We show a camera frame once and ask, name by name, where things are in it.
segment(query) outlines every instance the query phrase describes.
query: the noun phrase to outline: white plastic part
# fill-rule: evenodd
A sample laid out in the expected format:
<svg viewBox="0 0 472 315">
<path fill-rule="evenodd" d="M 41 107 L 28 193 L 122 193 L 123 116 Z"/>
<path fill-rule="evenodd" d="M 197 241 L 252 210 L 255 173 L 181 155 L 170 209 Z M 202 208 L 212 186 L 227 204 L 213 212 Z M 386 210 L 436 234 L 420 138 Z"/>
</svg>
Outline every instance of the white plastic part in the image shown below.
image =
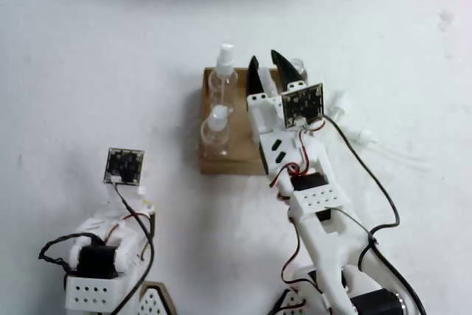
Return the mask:
<svg viewBox="0 0 472 315">
<path fill-rule="evenodd" d="M 330 108 L 331 118 L 335 121 L 340 120 L 350 110 L 351 106 L 352 102 L 347 92 L 338 92 Z"/>
<path fill-rule="evenodd" d="M 215 132 L 221 132 L 228 124 L 229 109 L 224 105 L 216 105 L 207 118 L 209 128 Z"/>
<path fill-rule="evenodd" d="M 261 134 L 282 129 L 283 108 L 280 96 L 268 97 L 267 94 L 253 94 L 246 98 L 252 138 L 259 144 Z"/>
<path fill-rule="evenodd" d="M 216 60 L 216 72 L 218 77 L 230 75 L 233 70 L 233 49 L 232 44 L 222 44 L 220 54 Z"/>
<path fill-rule="evenodd" d="M 260 67 L 257 72 L 259 73 L 260 83 L 262 84 L 264 92 L 267 94 L 267 96 L 277 96 L 277 86 L 272 79 L 270 70 L 267 67 Z"/>
<path fill-rule="evenodd" d="M 297 89 L 297 83 L 290 83 L 287 91 Z M 348 102 L 345 96 L 340 96 L 336 103 L 338 111 L 341 110 L 339 112 L 344 114 Z M 277 176 L 274 185 L 277 186 L 280 195 L 288 198 L 290 206 L 288 216 L 296 224 L 299 236 L 313 266 L 316 267 L 316 281 L 324 292 L 324 299 L 321 299 L 319 293 L 309 283 L 298 285 L 301 295 L 307 300 L 310 310 L 330 306 L 334 314 L 356 315 L 357 310 L 342 285 L 341 270 L 347 269 L 350 265 L 355 267 L 358 256 L 366 245 L 367 234 L 353 219 L 344 214 L 347 213 L 356 221 L 360 221 L 351 207 L 350 199 L 336 182 L 325 147 L 318 140 L 319 135 L 301 133 L 310 163 L 307 174 L 320 173 L 327 183 L 306 190 L 295 190 L 288 169 L 282 167 L 288 162 L 297 164 L 301 169 L 306 166 L 307 162 L 298 137 L 300 128 L 286 129 L 274 121 L 274 118 L 281 118 L 282 121 L 284 118 L 283 110 L 278 111 L 282 106 L 279 95 L 270 98 L 261 94 L 250 95 L 247 97 L 247 103 L 253 134 L 259 136 L 257 141 L 263 152 L 268 177 L 272 180 Z M 363 144 L 375 141 L 372 134 L 365 130 L 350 132 L 350 136 L 353 135 Z M 330 218 L 321 220 L 317 212 L 327 208 L 332 208 Z M 350 277 L 352 275 L 355 278 L 349 279 L 351 286 L 359 288 L 362 283 L 373 285 L 375 288 L 379 284 L 399 293 L 405 300 L 409 314 L 415 314 L 411 298 L 405 294 L 400 282 L 384 265 L 381 265 L 378 259 L 370 256 L 368 253 L 364 261 L 364 269 L 368 270 L 366 274 L 350 272 Z"/>
<path fill-rule="evenodd" d="M 284 300 L 282 301 L 282 304 L 280 304 L 281 308 L 284 308 L 286 306 L 294 306 L 301 304 L 303 302 L 303 298 L 300 296 L 299 293 L 296 293 L 295 291 L 290 290 L 286 295 Z M 306 311 L 306 305 L 297 308 L 295 310 L 285 310 L 285 311 L 279 311 L 277 312 L 277 315 L 291 315 L 291 314 L 308 314 Z"/>
<path fill-rule="evenodd" d="M 378 143 L 371 131 L 368 129 L 356 129 L 348 125 L 340 125 L 346 137 L 355 144 L 366 147 L 369 144 Z"/>
<path fill-rule="evenodd" d="M 110 313 L 125 296 L 127 284 L 126 276 L 112 280 L 68 277 L 66 309 Z"/>
<path fill-rule="evenodd" d="M 164 307 L 159 292 L 154 288 L 146 289 L 139 302 L 138 315 L 170 315 Z"/>
</svg>

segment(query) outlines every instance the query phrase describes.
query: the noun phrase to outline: white tabletop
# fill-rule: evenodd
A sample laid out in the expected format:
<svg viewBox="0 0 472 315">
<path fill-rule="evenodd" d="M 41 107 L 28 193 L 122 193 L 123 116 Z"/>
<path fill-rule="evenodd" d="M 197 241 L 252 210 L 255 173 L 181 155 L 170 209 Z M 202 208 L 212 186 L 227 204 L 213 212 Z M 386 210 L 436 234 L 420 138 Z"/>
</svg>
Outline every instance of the white tabletop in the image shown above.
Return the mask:
<svg viewBox="0 0 472 315">
<path fill-rule="evenodd" d="M 230 41 L 237 66 L 303 59 L 328 100 L 350 93 L 352 123 L 420 159 L 361 152 L 402 217 L 381 245 L 430 315 L 469 314 L 471 18 L 472 0 L 0 0 L 0 313 L 63 314 L 62 270 L 38 253 L 106 200 L 108 147 L 145 150 L 149 279 L 178 312 L 268 312 L 296 243 L 286 206 L 264 177 L 201 176 L 196 159 L 202 71 Z M 364 223 L 391 221 L 322 134 Z"/>
</svg>

